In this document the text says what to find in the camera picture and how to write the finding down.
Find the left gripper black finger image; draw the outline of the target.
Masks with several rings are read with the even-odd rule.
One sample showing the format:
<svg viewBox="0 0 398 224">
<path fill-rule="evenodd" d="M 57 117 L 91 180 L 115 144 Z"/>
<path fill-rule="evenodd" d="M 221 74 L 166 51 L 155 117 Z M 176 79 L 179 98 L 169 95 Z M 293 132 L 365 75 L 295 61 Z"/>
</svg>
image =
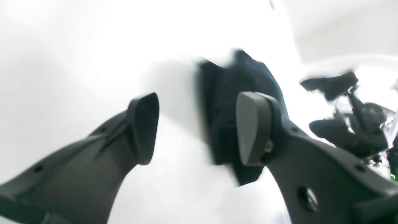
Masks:
<svg viewBox="0 0 398 224">
<path fill-rule="evenodd" d="M 318 91 L 323 94 L 326 101 L 334 101 L 344 95 L 350 88 L 357 85 L 358 78 L 354 72 L 349 71 L 335 77 L 308 78 L 300 85 L 309 92 Z"/>
<path fill-rule="evenodd" d="M 361 159 L 373 157 L 388 149 L 388 143 L 383 133 L 351 133 L 342 120 L 315 120 L 309 124 L 309 127 L 317 137 L 323 138 Z"/>
<path fill-rule="evenodd" d="M 159 112 L 156 93 L 134 98 L 86 138 L 1 184 L 1 217 L 20 224 L 106 224 L 126 175 L 152 159 Z"/>
<path fill-rule="evenodd" d="M 307 136 L 273 97 L 239 93 L 236 121 L 242 163 L 270 170 L 293 224 L 397 223 L 397 183 Z"/>
</svg>

